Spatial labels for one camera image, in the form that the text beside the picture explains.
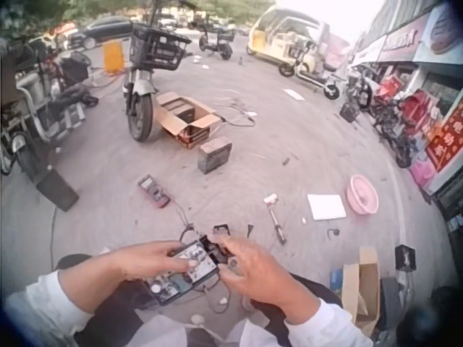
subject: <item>circuit board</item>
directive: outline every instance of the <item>circuit board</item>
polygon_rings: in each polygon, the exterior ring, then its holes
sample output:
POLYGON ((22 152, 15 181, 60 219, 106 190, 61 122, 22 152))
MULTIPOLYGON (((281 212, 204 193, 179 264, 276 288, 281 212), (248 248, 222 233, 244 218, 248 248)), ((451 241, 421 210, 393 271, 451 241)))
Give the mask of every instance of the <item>circuit board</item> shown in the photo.
POLYGON ((204 248, 201 241, 195 241, 174 255, 176 258, 196 260, 198 265, 186 273, 165 272, 147 280, 150 292, 165 306, 191 289, 199 286, 218 272, 217 264, 204 248))

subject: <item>building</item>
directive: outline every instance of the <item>building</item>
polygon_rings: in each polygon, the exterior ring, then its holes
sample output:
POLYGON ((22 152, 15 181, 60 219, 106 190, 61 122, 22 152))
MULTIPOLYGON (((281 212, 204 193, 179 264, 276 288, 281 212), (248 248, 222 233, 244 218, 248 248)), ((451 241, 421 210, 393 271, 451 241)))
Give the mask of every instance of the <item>building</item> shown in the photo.
POLYGON ((425 190, 438 199, 451 190, 459 201, 463 197, 459 178, 463 170, 462 36, 462 26, 447 1, 386 0, 353 61, 354 65, 370 64, 381 78, 395 74, 404 82, 406 93, 420 88, 438 99, 443 134, 425 150, 436 167, 425 190))

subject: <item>pink object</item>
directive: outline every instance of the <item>pink object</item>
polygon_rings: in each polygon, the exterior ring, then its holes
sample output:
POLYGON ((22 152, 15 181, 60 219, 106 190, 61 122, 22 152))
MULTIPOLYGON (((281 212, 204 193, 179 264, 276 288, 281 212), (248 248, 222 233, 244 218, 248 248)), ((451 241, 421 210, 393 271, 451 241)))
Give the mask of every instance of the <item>pink object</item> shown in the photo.
POLYGON ((436 168, 431 160, 426 158, 426 161, 416 160, 410 168, 410 173, 412 174, 415 183, 420 188, 424 188, 436 174, 436 168))
POLYGON ((359 215, 374 215, 378 212, 378 194, 375 187, 364 176, 351 177, 347 187, 347 201, 359 215))

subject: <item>shop sign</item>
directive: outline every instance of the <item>shop sign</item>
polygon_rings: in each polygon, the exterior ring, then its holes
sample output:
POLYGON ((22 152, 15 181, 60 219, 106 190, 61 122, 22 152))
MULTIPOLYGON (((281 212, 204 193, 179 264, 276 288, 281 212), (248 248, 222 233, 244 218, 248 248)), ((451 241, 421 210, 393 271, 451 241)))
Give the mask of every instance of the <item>shop sign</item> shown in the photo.
POLYGON ((463 98, 442 127, 442 132, 434 137, 426 147, 426 153, 440 172, 463 148, 463 98))
POLYGON ((463 64, 463 29, 451 7, 443 3, 431 11, 413 61, 463 64))
POLYGON ((352 62, 352 65, 358 65, 361 63, 374 63, 378 60, 379 53, 386 41, 386 36, 377 39, 372 42, 367 48, 355 55, 355 59, 352 62))
POLYGON ((411 61, 428 22, 425 14, 387 36, 378 61, 411 61))

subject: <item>person's left hand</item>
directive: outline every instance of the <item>person's left hand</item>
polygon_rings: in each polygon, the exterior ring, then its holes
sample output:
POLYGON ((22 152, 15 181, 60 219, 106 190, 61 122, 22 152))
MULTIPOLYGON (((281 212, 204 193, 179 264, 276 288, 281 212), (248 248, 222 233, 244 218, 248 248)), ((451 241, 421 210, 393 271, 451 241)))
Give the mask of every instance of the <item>person's left hand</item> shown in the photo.
POLYGON ((182 247, 179 241, 154 241, 128 246, 108 254, 121 270, 125 280, 139 280, 164 271, 187 272, 197 265, 195 260, 168 257, 170 251, 182 247))

